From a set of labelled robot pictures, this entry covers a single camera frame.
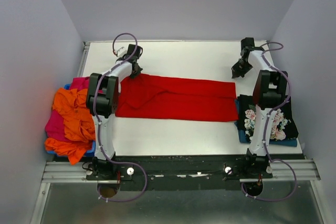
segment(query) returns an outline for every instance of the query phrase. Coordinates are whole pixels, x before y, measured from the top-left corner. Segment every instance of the blue bin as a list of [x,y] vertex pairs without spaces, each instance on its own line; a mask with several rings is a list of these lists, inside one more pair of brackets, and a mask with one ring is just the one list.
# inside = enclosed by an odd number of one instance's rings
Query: blue bin
[[[69,90],[70,89],[70,85],[71,84],[66,84],[66,85],[64,85],[64,89],[66,89],[66,90]],[[96,142],[95,141],[92,141],[92,148],[90,149],[90,150],[88,150],[87,152],[85,152],[85,154],[84,154],[84,156],[85,157],[94,157],[95,155],[95,150],[96,150]],[[49,153],[49,154],[55,154],[55,155],[57,155],[54,151],[47,151],[47,153]]]

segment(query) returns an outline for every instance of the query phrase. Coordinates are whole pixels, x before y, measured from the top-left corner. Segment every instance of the blue folded cloth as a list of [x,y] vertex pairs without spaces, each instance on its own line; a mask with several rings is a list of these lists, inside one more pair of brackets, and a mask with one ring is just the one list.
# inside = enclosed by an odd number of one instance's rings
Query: blue folded cloth
[[[238,100],[235,100],[236,106],[237,106],[237,111],[239,113],[239,102]],[[246,140],[246,135],[243,130],[238,130],[238,136],[239,136],[239,141],[243,144],[249,144],[250,141]],[[269,144],[277,144],[277,145],[283,145],[283,146],[291,146],[291,147],[297,147],[298,146],[298,141],[296,138],[286,138],[284,140],[270,140]]]

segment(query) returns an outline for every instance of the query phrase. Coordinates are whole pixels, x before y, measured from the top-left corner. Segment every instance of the wall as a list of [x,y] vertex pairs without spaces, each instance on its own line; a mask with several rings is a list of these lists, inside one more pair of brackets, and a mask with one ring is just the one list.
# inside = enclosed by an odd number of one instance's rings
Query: wall
[[293,0],[62,0],[85,41],[270,39]]
[[29,223],[55,91],[77,73],[81,39],[61,0],[0,0],[0,222]]
[[336,209],[335,115],[336,104],[336,0],[294,0],[273,41],[272,52],[293,85],[293,113],[304,152],[318,166],[330,209]]

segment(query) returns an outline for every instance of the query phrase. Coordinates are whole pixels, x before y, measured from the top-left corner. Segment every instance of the pink cloth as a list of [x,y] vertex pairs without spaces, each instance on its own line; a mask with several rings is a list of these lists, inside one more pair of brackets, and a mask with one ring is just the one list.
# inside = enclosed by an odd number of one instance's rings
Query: pink cloth
[[[77,89],[78,91],[82,89],[87,89],[89,87],[89,77],[79,77],[72,80],[70,89]],[[64,133],[64,119],[56,111],[53,110],[50,119],[45,127],[48,137],[52,137],[58,141],[71,143],[72,141],[65,137]]]
[[72,141],[65,137],[63,121],[63,117],[56,110],[53,110],[45,127],[45,131],[47,132],[48,137],[52,137],[62,142],[71,143]]
[[70,89],[77,89],[78,91],[81,91],[82,89],[89,88],[89,78],[90,77],[74,78],[72,80],[72,84],[70,86]]

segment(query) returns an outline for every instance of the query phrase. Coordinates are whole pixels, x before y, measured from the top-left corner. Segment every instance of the white tabletop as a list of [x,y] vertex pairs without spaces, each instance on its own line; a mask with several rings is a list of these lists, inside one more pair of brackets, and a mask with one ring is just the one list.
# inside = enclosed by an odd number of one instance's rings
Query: white tabletop
[[[256,46],[264,41],[256,41]],[[116,49],[129,41],[116,43]],[[83,76],[110,69],[116,60],[112,43],[90,44]],[[143,55],[138,60],[143,73],[157,76],[208,79],[236,83],[237,96],[252,95],[257,72],[231,79],[231,67],[240,58],[240,41],[140,41]],[[233,122],[115,118],[111,136],[118,156],[225,155],[245,154]],[[297,147],[270,145],[270,153],[302,153]]]

